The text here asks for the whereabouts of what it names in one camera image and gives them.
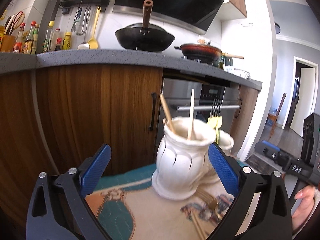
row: black cabinet handle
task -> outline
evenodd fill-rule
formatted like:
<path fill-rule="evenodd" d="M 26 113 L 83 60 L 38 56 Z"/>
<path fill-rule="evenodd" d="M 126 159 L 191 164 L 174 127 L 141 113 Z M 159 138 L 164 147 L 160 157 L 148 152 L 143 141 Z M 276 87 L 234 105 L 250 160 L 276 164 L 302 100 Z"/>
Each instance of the black cabinet handle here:
<path fill-rule="evenodd" d="M 155 92 L 152 92 L 151 96 L 152 96 L 152 116 L 151 116 L 151 123 L 149 125 L 149 131 L 153 131 L 153 126 L 155 124 L 157 94 Z"/>
<path fill-rule="evenodd" d="M 241 107 L 242 107 L 242 98 L 239 98 L 239 101 L 241 102 L 241 104 L 240 104 L 239 112 L 238 112 L 237 116 L 235 116 L 235 118 L 239 117 L 239 114 L 240 114 L 240 111 L 241 111 Z"/>

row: frying pan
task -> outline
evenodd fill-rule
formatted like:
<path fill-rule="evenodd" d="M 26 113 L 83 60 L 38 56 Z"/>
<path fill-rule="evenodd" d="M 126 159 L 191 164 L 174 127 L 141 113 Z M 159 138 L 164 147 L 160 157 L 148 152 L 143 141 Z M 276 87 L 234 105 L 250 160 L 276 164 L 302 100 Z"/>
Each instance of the frying pan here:
<path fill-rule="evenodd" d="M 242 56 L 231 55 L 227 53 L 222 53 L 222 51 L 214 46 L 204 45 L 204 44 L 182 44 L 180 47 L 174 46 L 175 49 L 180 49 L 184 56 L 188 59 L 195 60 L 199 59 L 202 63 L 210 64 L 218 67 L 219 60 L 221 56 L 225 57 L 235 57 L 244 59 Z"/>
<path fill-rule="evenodd" d="M 131 24 L 115 32 L 118 42 L 125 49 L 160 52 L 167 49 L 174 41 L 174 36 L 163 28 L 150 24 L 153 1 L 143 3 L 142 23 Z"/>

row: scissors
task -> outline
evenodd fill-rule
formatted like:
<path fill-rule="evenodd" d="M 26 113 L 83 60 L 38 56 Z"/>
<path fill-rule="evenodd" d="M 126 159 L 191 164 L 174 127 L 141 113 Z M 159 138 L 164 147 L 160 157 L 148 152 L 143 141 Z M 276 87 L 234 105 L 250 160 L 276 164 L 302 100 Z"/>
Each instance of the scissors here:
<path fill-rule="evenodd" d="M 23 11 L 19 11 L 15 17 L 13 18 L 13 21 L 12 21 L 12 30 L 10 31 L 11 29 L 11 26 L 9 27 L 9 33 L 10 35 L 12 35 L 13 31 L 18 29 L 21 24 L 23 23 L 24 21 L 24 18 L 25 18 L 25 14 L 23 13 Z"/>

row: black spice rack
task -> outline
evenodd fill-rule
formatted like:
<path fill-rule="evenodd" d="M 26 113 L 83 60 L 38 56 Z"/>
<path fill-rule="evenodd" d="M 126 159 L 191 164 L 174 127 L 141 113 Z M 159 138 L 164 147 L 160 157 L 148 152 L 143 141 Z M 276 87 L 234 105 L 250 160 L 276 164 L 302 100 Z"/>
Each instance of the black spice rack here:
<path fill-rule="evenodd" d="M 101 7 L 101 12 L 105 12 L 110 0 L 61 0 L 59 2 L 60 9 L 78 7 L 82 4 L 94 4 Z"/>

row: chair back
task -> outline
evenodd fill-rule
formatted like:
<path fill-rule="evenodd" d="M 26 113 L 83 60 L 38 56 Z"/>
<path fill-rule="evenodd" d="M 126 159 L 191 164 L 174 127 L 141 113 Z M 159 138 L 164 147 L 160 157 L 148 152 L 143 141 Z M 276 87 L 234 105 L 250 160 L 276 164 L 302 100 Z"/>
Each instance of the chair back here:
<path fill-rule="evenodd" d="M 282 95 L 282 99 L 281 99 L 281 102 L 280 102 L 278 111 L 277 111 L 277 113 L 276 113 L 276 116 L 279 116 L 279 113 L 280 113 L 280 110 L 281 110 L 281 108 L 282 108 L 282 105 L 283 105 L 283 102 L 284 102 L 284 99 L 285 99 L 286 95 L 287 95 L 286 93 L 283 93 L 283 95 Z"/>

